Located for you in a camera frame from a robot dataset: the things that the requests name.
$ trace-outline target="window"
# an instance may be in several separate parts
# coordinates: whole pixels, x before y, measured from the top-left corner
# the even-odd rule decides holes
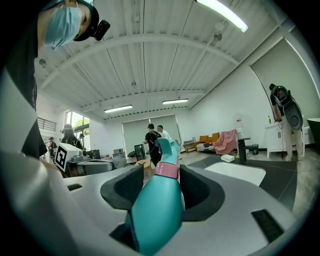
[[[71,125],[73,128],[84,125],[84,117],[76,112],[72,113]]]
[[[80,134],[84,135],[81,144],[86,150],[90,150],[90,119],[73,111],[65,113],[65,125],[70,124],[74,130],[74,136],[78,139]]]
[[[68,113],[65,113],[65,125],[71,124],[71,115],[72,115],[71,111],[69,111]]]

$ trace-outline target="black rubber pad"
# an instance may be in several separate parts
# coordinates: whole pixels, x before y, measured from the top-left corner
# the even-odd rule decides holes
[[[115,209],[130,210],[144,186],[144,166],[136,165],[130,171],[106,181],[100,189],[103,199]]]
[[[80,188],[82,188],[82,186],[81,186],[80,184],[72,184],[72,185],[69,185],[69,186],[68,186],[68,189],[69,189],[70,191],[72,191],[72,190],[77,190],[77,189],[80,189]]]
[[[273,242],[284,233],[284,230],[278,225],[267,210],[253,211],[251,214],[269,243]]]
[[[220,184],[180,165],[180,187],[184,197],[183,221],[205,221],[215,214],[225,201]]]
[[[135,251],[138,251],[131,230],[126,224],[120,224],[119,226],[117,226],[115,230],[110,233],[110,236],[123,245],[126,245]]]

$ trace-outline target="pink blanket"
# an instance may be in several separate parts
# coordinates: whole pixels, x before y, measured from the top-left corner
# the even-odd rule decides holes
[[[219,155],[227,155],[237,148],[236,130],[223,131],[219,139],[213,143],[215,152]]]

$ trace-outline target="white box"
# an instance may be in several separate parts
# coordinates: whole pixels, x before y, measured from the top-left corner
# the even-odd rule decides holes
[[[223,156],[221,156],[221,160],[230,163],[235,160],[235,157],[233,155],[224,154]]]
[[[70,161],[73,156],[78,156],[81,149],[66,143],[59,143],[55,154],[54,163],[64,172],[66,172],[67,161]]]

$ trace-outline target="man in black shirt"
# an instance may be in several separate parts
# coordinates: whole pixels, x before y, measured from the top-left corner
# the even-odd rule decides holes
[[[159,153],[159,143],[158,138],[161,138],[161,135],[154,131],[155,126],[150,123],[148,125],[149,132],[145,135],[145,139],[143,141],[144,144],[149,144],[149,152],[151,161],[155,167],[157,167],[157,163],[161,160],[161,154]]]
[[[51,1],[24,31],[6,62],[16,87],[36,111],[37,84],[35,58],[43,46],[53,49],[92,37],[99,22],[98,11],[86,0]],[[31,128],[22,148],[28,156],[39,158],[47,152],[38,122]]]
[[[50,146],[49,146],[49,150],[50,150],[50,157],[54,157],[54,151],[57,148],[57,144],[54,141],[54,137],[50,137]]]
[[[292,137],[291,134],[293,133],[294,140],[295,140],[295,146],[296,146],[296,151],[298,153],[298,163],[302,163],[303,157],[303,144],[302,144],[302,134],[300,130],[292,130],[291,126],[288,123],[288,120],[285,116],[284,110],[282,107],[277,108],[277,101],[276,101],[276,96],[274,96],[274,90],[276,86],[272,83],[269,86],[269,89],[271,91],[270,95],[270,100],[272,104],[272,110],[275,116],[275,122],[282,122],[282,134],[284,138],[284,143],[286,147],[286,152],[287,156],[285,157],[286,161],[291,161],[292,158],[292,150],[293,150],[293,142],[292,142]]]

